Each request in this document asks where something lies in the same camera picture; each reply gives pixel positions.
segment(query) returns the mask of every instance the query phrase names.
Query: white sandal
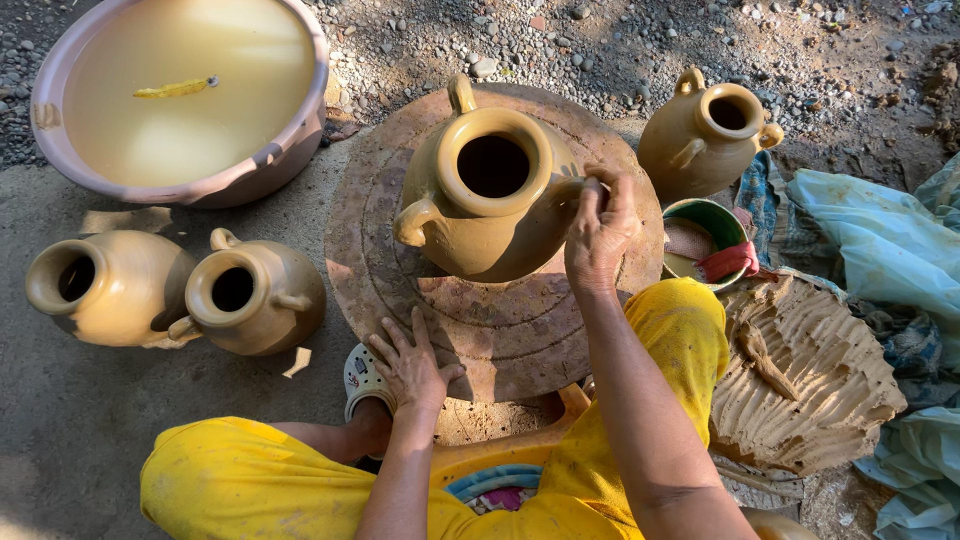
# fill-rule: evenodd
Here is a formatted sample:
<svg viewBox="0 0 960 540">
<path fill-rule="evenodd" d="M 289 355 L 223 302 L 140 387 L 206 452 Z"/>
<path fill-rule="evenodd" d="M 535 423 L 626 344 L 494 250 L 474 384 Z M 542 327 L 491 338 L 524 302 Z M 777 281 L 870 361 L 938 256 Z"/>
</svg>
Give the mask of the white sandal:
<svg viewBox="0 0 960 540">
<path fill-rule="evenodd" d="M 396 397 L 387 380 L 376 371 L 373 354 L 363 343 L 350 351 L 344 364 L 344 388 L 347 390 L 347 406 L 344 407 L 344 419 L 347 422 L 353 418 L 353 410 L 360 400 L 370 396 L 383 400 L 391 416 L 396 411 Z M 370 458 L 380 460 L 383 454 L 370 454 Z"/>
</svg>

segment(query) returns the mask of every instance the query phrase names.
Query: yellow pants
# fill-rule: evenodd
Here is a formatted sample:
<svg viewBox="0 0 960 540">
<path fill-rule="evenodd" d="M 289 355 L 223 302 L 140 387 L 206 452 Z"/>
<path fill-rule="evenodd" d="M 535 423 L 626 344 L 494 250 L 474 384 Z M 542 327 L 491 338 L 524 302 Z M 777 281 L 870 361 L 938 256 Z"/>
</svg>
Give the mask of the yellow pants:
<svg viewBox="0 0 960 540">
<path fill-rule="evenodd" d="M 693 280 L 668 280 L 625 311 L 706 445 L 713 385 L 728 361 L 720 303 Z M 265 424 L 215 418 L 160 434 L 140 473 L 140 508 L 177 539 L 352 538 L 374 479 Z M 427 526 L 430 540 L 642 538 L 596 403 L 518 511 L 477 516 L 431 489 Z"/>
</svg>

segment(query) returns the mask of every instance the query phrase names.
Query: hand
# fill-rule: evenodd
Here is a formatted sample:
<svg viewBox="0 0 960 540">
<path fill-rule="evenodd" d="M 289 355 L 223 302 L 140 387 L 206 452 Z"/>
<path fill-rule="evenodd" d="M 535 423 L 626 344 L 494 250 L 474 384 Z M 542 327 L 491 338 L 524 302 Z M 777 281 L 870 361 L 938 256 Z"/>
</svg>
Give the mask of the hand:
<svg viewBox="0 0 960 540">
<path fill-rule="evenodd" d="M 437 369 L 437 357 L 433 354 L 426 322 L 423 321 L 423 313 L 419 307 L 414 307 L 411 318 L 414 321 L 414 340 L 417 345 L 410 345 L 394 320 L 384 317 L 381 324 L 390 335 L 394 346 L 391 347 L 379 335 L 371 335 L 371 345 L 387 360 L 386 363 L 379 358 L 374 358 L 373 361 L 376 370 L 387 380 L 396 396 L 397 410 L 411 407 L 439 414 L 444 406 L 446 387 L 451 380 L 461 377 L 467 370 L 459 364 Z"/>
<path fill-rule="evenodd" d="M 636 180 L 605 163 L 587 163 L 584 168 L 591 178 L 580 194 L 577 216 L 566 233 L 566 276 L 575 295 L 615 295 L 617 264 L 631 238 L 640 231 L 634 206 Z M 609 198 L 601 183 L 610 188 Z"/>
</svg>

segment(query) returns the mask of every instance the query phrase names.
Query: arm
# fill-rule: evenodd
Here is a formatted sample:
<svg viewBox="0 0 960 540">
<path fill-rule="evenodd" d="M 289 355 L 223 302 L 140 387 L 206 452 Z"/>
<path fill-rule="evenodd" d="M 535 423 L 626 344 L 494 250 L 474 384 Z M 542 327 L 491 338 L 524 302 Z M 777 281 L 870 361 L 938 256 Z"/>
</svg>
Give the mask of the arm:
<svg viewBox="0 0 960 540">
<path fill-rule="evenodd" d="M 591 179 L 567 237 L 566 271 L 584 316 L 590 364 L 613 458 L 647 538 L 756 539 L 660 368 L 616 297 L 617 263 L 639 232 L 635 180 L 605 165 Z"/>
<path fill-rule="evenodd" d="M 376 370 L 396 395 L 390 444 L 373 481 L 355 538 L 422 540 L 426 538 L 426 502 L 433 453 L 433 431 L 444 405 L 446 387 L 465 373 L 460 365 L 437 369 L 423 314 L 414 307 L 411 346 L 391 319 L 383 320 L 391 347 L 378 335 L 371 344 L 386 359 L 375 360 Z"/>
</svg>

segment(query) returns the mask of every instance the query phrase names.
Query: forearm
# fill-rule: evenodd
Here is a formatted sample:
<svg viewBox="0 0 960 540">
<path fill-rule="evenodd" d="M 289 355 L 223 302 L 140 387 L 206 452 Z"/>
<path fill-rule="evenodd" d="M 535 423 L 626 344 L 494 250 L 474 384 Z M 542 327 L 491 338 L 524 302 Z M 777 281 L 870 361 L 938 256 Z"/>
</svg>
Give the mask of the forearm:
<svg viewBox="0 0 960 540">
<path fill-rule="evenodd" d="M 726 526 L 733 538 L 753 537 L 615 291 L 577 299 L 600 414 L 640 530 L 651 538 L 697 538 L 708 531 L 701 524 L 709 524 Z"/>
<path fill-rule="evenodd" d="M 414 408 L 396 411 L 390 445 L 355 538 L 426 538 L 430 455 L 437 416 L 437 412 Z"/>
</svg>

